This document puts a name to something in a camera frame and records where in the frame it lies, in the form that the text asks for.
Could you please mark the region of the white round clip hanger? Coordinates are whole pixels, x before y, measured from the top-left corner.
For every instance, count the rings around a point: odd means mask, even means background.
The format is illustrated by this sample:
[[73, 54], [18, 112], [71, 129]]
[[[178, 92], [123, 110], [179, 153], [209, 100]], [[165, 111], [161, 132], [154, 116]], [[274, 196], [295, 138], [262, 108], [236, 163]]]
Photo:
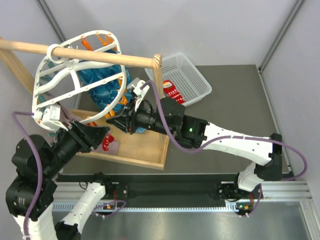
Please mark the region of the white round clip hanger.
[[[94, 116], [86, 118], [83, 122], [87, 124], [105, 117], [105, 114], [113, 110], [115, 105], [120, 101], [124, 89], [127, 89], [128, 84], [132, 81], [128, 69], [120, 64], [54, 56], [51, 53], [54, 47], [68, 49], [82, 47], [85, 50], [93, 52], [121, 54], [122, 51], [117, 37], [106, 30], [93, 30], [66, 40], [61, 44], [50, 45], [47, 49], [48, 52], [36, 70], [34, 80], [31, 111], [32, 108], [43, 111], [46, 106], [58, 105], [58, 103], [62, 104], [64, 100], [79, 96], [84, 92], [88, 93], [93, 88], [122, 77], [122, 86], [120, 86], [117, 96], [112, 103]], [[119, 65], [121, 72], [88, 85], [82, 85], [77, 75], [77, 71], [80, 70], [106, 68], [112, 65]], [[46, 102], [38, 103], [38, 96], [41, 94], [50, 95], [50, 99]]]

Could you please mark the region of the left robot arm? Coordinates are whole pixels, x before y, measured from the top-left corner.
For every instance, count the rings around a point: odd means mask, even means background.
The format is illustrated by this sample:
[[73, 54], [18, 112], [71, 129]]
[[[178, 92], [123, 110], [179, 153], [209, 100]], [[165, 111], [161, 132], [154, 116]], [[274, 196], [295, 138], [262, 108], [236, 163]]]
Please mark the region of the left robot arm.
[[111, 178], [94, 174], [72, 211], [54, 223], [54, 177], [77, 153], [97, 149], [109, 131], [107, 126], [89, 126], [73, 120], [68, 129], [58, 131], [53, 145], [41, 135], [24, 135], [11, 160], [17, 177], [5, 194], [9, 213], [20, 226], [24, 240], [81, 239], [84, 225], [99, 200], [113, 194]]

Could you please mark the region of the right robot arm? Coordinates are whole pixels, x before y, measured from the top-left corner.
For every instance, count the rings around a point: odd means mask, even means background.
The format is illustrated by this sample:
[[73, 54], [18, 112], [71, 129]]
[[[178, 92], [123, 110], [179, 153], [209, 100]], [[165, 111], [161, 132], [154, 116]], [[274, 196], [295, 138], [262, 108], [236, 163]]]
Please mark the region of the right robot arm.
[[221, 183], [218, 191], [226, 200], [245, 198], [263, 182], [282, 180], [282, 136], [254, 137], [221, 128], [207, 120], [185, 114], [185, 106], [164, 97], [156, 110], [131, 100], [106, 120], [121, 131], [133, 134], [143, 128], [167, 135], [182, 151], [220, 151], [251, 161], [233, 183]]

